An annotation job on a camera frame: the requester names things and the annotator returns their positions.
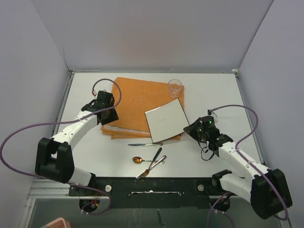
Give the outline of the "white square plate black rim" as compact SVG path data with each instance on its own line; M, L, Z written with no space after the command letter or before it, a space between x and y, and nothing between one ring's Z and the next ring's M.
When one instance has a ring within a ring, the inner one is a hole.
M178 98L145 112L145 117L153 143L180 135L190 125Z

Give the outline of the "iridescent ornate teaspoon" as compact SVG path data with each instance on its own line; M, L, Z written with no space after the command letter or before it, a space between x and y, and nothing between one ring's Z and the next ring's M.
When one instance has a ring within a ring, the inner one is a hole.
M164 164L165 161L164 160L157 160L153 163L153 165L156 165L156 164Z

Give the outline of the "clear drinking glass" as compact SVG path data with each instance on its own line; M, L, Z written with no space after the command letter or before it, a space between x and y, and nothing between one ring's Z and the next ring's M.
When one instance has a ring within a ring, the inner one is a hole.
M182 83L178 79L172 79L168 82L170 97L176 98L179 96L182 89Z

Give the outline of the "silver table knife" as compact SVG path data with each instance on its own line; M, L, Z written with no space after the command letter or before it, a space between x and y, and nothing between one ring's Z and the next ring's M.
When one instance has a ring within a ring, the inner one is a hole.
M163 146L163 143L130 143L131 147Z

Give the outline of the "orange cloth napkin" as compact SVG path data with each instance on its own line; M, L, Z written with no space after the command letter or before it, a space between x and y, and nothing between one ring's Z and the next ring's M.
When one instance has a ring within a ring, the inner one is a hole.
M119 119L101 127L111 139L150 138L145 112L174 100L167 83L118 77L122 99L115 108Z

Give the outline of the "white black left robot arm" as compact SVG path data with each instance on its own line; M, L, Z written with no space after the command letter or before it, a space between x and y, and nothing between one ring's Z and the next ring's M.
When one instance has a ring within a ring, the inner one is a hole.
M38 142L35 174L61 183L78 184L85 195L92 195L96 191L95 175L75 166L72 150L91 129L118 119L113 94L99 91L96 99L81 108L74 123Z

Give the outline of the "gold spoon dark handle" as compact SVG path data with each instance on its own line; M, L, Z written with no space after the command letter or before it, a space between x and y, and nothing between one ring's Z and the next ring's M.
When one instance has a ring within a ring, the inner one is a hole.
M152 159L154 158L154 156L156 155L156 153L158 152L159 149L157 149L156 151L153 151L153 153L147 153L144 154L142 156L134 156L132 157L132 161L135 164L141 164L141 163L151 163Z

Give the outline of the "gold fork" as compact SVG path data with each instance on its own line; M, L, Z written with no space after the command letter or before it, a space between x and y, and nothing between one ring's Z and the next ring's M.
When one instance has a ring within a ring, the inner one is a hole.
M166 155L162 156L159 160L165 160L167 158ZM158 164L156 165L150 165L149 168L147 168L146 170L144 170L142 173L140 173L138 176L136 176L136 179L143 179L145 178L149 172L155 167L157 166Z

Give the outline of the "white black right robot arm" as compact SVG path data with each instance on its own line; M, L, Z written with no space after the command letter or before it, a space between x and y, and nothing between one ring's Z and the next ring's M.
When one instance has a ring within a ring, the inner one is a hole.
M229 191L240 196L251 204L262 219L292 206L284 173L258 163L239 149L231 137L220 133L213 116L200 117L183 130L195 141L205 143L209 151L227 161L241 174L238 177L229 170L214 174L211 188L215 193Z

